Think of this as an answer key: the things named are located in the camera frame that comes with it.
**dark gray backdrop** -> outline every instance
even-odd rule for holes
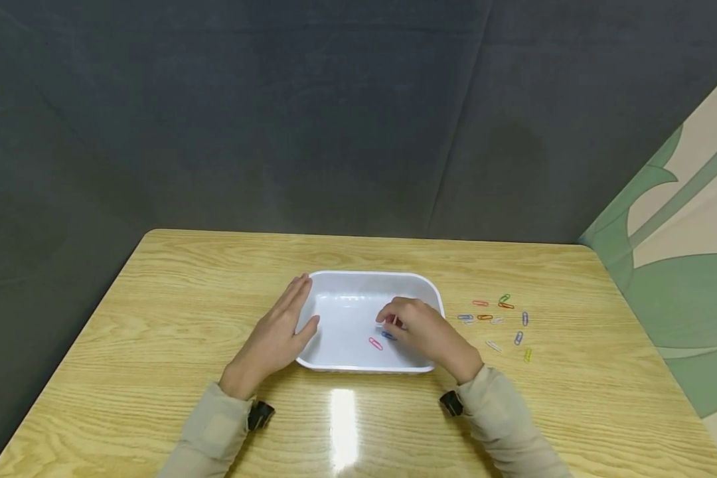
[[[0,0],[0,449],[153,227],[573,242],[717,0]]]

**wooden table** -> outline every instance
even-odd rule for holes
[[[188,413],[300,272],[411,271],[513,378],[576,477],[717,477],[717,448],[595,254],[583,246],[156,230],[143,238],[0,457],[0,477],[151,477]],[[491,306],[501,325],[459,323]],[[513,339],[530,314],[523,346]],[[498,353],[485,345],[493,341]],[[525,363],[524,350],[532,348]],[[318,373],[258,397],[277,409],[235,477],[476,477],[488,459],[444,416],[453,380]]]

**plastic container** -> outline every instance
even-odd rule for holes
[[[297,330],[321,316],[319,331],[297,362],[313,370],[373,373],[423,373],[434,364],[382,335],[377,313],[393,297],[418,298],[441,315],[441,295],[432,282],[407,272],[318,271],[300,313]]]

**sleeve cuff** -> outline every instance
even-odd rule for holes
[[[210,383],[194,410],[183,424],[181,439],[202,454],[226,459],[236,453],[238,438],[247,435],[247,416],[254,403],[227,396],[217,383]]]
[[[523,397],[502,372],[484,366],[475,378],[457,387],[465,417],[473,424],[473,436],[494,441],[532,426]]]

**beige sleeve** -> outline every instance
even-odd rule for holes
[[[569,478],[566,464],[531,421],[528,406],[503,373],[484,366],[458,387],[471,433],[504,478]]]
[[[223,478],[247,437],[254,398],[243,402],[209,384],[157,478]]]

